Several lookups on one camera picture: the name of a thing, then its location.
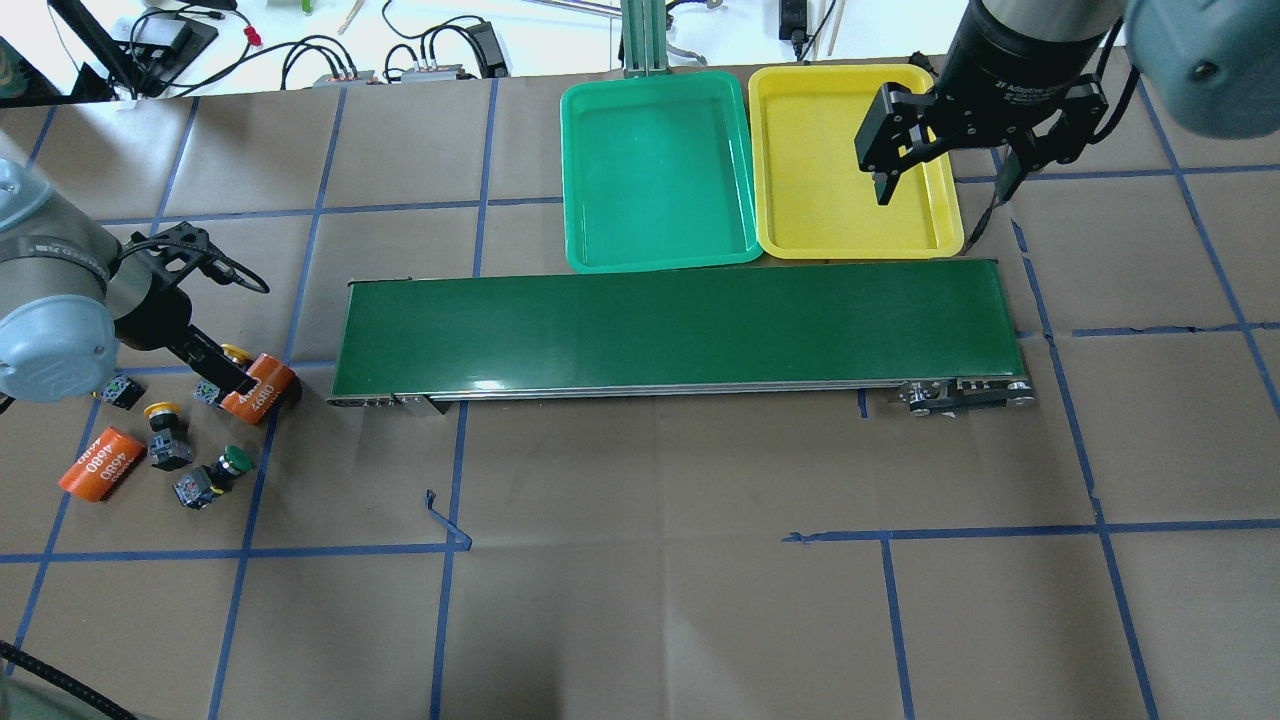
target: green cap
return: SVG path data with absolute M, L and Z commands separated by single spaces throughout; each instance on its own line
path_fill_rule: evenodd
M 244 452 L 234 445 L 228 445 L 219 460 L 239 473 L 248 473 L 253 469 L 253 459 L 248 456 L 248 452 Z

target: bottle with green cap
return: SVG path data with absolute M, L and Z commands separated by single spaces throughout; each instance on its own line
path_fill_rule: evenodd
M 234 445 L 228 445 L 218 460 L 201 465 L 174 483 L 178 502 L 192 510 L 201 510 L 218 496 L 232 489 L 236 478 L 253 469 L 253 459 Z

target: table surface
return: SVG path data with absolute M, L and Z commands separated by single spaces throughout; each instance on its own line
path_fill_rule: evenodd
M 122 352 L 201 460 L 259 460 L 200 512 L 148 466 L 108 502 L 59 491 L 141 413 L 14 406 L 0 634 L 174 719 L 1280 712 L 1280 143 L 1192 137 L 1146 87 L 974 251 L 1034 407 L 326 406 L 349 279 L 570 272 L 558 100 L 596 78 L 0 111 L 0 155 L 111 232 L 188 220 L 260 272 L 266 297 L 188 281 L 195 322 L 302 379 L 248 427 Z M 998 158 L 952 160 L 972 227 Z

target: yellow tray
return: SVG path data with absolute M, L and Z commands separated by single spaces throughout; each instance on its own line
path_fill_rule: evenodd
M 774 258 L 914 260 L 960 251 L 964 225 L 946 155 L 908 170 L 887 206 L 858 169 L 854 133 L 884 82 L 924 92 L 913 65 L 778 67 L 750 82 L 755 214 Z

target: screw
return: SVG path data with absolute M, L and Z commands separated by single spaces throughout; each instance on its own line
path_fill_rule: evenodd
M 1208 79 L 1215 74 L 1217 74 L 1217 65 L 1208 60 L 1201 60 L 1201 64 L 1192 69 L 1192 77 L 1196 79 Z

